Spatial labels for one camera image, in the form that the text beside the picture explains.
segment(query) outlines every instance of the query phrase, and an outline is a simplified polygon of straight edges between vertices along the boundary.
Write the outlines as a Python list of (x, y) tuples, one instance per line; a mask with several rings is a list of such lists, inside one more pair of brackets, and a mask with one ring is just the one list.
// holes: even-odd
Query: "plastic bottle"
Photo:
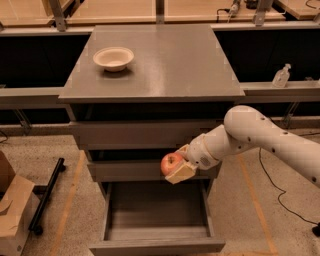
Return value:
[(279, 87), (279, 88), (284, 88), (289, 80), (290, 77), (290, 73), (289, 73), (289, 69), (291, 68), (290, 64), (286, 64), (283, 69), (279, 70), (273, 81), (272, 84), (275, 87)]

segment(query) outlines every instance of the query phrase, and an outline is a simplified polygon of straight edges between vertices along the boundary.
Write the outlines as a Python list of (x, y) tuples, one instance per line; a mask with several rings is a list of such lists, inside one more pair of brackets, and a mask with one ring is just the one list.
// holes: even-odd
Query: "yellow floor line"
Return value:
[(73, 197), (76, 193), (76, 189), (77, 189), (79, 179), (80, 179), (80, 174), (83, 169), (84, 160), (85, 160), (85, 153), (84, 153), (84, 151), (80, 151), (79, 161), (78, 161), (78, 164), (77, 164), (74, 176), (73, 176), (73, 181), (72, 181), (72, 185), (69, 190), (69, 195), (68, 195), (67, 201), (64, 205), (64, 209), (63, 209), (62, 216), (60, 219), (59, 227), (56, 232), (54, 243), (51, 247), (50, 256), (55, 256), (58, 253), (61, 239), (63, 236), (63, 232), (64, 232), (64, 229), (66, 226), (66, 222), (67, 222), (70, 210), (71, 210)]
[(246, 165), (244, 163), (244, 160), (243, 160), (241, 155), (237, 155), (237, 158), (238, 158), (238, 161), (240, 162), (241, 170), (242, 170), (243, 176), (244, 176), (244, 178), (246, 180), (247, 186), (249, 188), (251, 199), (253, 201), (253, 205), (254, 205), (254, 207), (256, 209), (256, 212), (257, 212), (257, 215), (259, 217), (263, 232), (265, 234), (265, 237), (266, 237), (269, 249), (270, 249), (270, 252), (272, 253), (272, 255), (278, 255), (278, 250), (277, 250), (276, 246), (274, 245), (274, 242), (273, 242), (269, 227), (267, 225), (266, 218), (265, 218), (265, 216), (263, 214), (261, 205), (259, 203), (258, 197), (256, 195), (256, 192), (255, 192), (255, 189), (253, 187), (252, 181), (250, 179), (247, 167), (246, 167)]

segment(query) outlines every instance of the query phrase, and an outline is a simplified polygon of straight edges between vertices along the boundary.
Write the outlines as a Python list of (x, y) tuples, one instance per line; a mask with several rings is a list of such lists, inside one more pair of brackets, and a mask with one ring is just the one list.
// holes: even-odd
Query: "open drawer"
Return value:
[(222, 250), (201, 180), (103, 183), (106, 212), (94, 255), (168, 255)]

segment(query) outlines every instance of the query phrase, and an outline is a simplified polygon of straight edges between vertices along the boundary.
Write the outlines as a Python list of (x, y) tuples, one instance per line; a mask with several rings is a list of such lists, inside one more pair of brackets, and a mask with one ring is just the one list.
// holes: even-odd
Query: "gray cabinet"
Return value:
[[(108, 73), (92, 57), (115, 44), (132, 49), (135, 59)], [(221, 251), (207, 204), (220, 166), (172, 185), (160, 162), (218, 126), (243, 96), (225, 60), (205, 24), (94, 29), (59, 96), (70, 106), (71, 131), (106, 201), (94, 255)]]

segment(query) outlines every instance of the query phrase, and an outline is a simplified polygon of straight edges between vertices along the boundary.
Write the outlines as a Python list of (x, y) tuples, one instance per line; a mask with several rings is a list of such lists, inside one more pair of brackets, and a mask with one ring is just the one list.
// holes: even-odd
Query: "cardboard box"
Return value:
[(21, 255), (39, 199), (34, 183), (16, 175), (0, 151), (0, 255)]

